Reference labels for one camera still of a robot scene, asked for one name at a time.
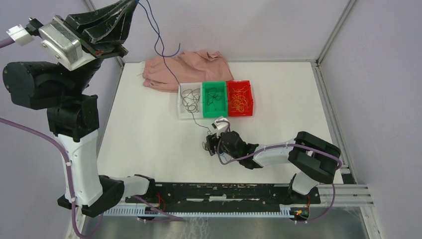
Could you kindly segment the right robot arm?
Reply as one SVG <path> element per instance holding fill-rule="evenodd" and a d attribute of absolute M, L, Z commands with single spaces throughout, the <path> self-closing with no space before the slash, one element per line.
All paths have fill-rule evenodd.
<path fill-rule="evenodd" d="M 332 184 L 336 171 L 342 166 L 337 146 L 306 131 L 272 145 L 247 143 L 235 131 L 214 133 L 206 137 L 204 149 L 210 156 L 217 155 L 223 165 L 238 162 L 251 170 L 276 164 L 294 165 L 299 173 L 293 176 L 287 190 L 293 203 L 302 202 L 319 184 Z"/>

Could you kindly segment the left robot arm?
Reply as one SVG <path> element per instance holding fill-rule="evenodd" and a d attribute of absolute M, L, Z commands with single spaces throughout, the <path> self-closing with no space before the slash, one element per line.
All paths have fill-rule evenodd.
<path fill-rule="evenodd" d="M 157 195 L 152 178 L 100 175 L 97 167 L 99 111 L 96 95 L 84 95 L 90 80 L 107 58 L 123 57 L 137 3 L 120 0 L 106 7 L 55 16 L 47 24 L 31 19 L 27 26 L 7 31 L 1 47 L 41 39 L 42 47 L 56 62 L 11 62 L 2 73 L 3 83 L 15 105 L 47 111 L 51 142 L 62 153 L 66 192 L 61 207 L 96 217 L 122 199 L 138 196 L 152 202 Z"/>

